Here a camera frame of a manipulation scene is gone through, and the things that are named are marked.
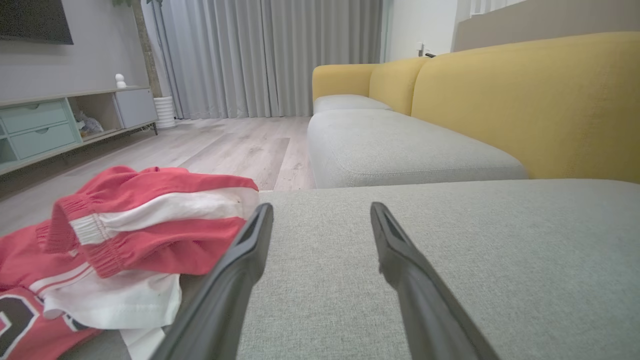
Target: television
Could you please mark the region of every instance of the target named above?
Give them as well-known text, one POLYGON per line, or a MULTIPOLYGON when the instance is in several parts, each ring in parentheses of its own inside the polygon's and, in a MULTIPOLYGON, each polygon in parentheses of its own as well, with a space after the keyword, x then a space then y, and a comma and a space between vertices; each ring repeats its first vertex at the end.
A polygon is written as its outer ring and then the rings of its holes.
POLYGON ((0 40, 74 43, 62 0, 0 0, 0 40))

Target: white vase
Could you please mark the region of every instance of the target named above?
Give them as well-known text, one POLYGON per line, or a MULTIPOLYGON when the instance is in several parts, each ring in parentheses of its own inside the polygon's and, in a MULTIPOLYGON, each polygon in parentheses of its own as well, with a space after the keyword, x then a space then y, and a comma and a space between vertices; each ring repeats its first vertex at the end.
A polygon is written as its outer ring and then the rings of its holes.
POLYGON ((171 129, 176 126, 175 113, 173 112, 173 97, 155 97, 156 113, 158 121, 156 126, 158 129, 171 129))

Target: gray sofa cushion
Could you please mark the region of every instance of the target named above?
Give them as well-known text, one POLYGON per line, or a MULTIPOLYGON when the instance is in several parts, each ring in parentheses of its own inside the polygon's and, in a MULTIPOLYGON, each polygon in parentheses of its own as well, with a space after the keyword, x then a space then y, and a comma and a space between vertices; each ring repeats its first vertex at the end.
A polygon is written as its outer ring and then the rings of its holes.
POLYGON ((318 188, 528 178, 504 151, 393 111, 318 113, 307 138, 318 188))
POLYGON ((327 110, 347 109, 391 110, 391 107, 370 97, 350 94, 320 96, 314 101, 314 114, 327 110))
POLYGON ((261 195, 274 205, 238 359, 409 359, 369 220, 384 202, 502 360, 638 359, 640 185, 474 181, 261 195))

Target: light wood laminate floor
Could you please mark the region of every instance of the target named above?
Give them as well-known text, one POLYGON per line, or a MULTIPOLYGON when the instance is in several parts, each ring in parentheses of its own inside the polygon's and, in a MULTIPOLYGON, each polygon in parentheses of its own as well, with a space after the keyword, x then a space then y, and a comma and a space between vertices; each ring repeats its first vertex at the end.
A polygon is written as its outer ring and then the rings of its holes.
POLYGON ((134 133, 43 161, 2 178, 0 235, 48 218, 55 200, 115 165, 245 176, 260 190, 314 188, 307 155, 308 122, 308 117, 186 120, 158 136, 153 131, 134 133))

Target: white figurine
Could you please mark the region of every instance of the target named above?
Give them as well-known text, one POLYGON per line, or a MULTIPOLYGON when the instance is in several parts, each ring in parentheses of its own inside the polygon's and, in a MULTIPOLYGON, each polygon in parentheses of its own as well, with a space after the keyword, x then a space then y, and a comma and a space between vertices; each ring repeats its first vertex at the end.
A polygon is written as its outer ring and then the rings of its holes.
POLYGON ((124 76, 122 76, 122 74, 116 74, 116 87, 119 89, 127 87, 127 83, 124 82, 124 76))

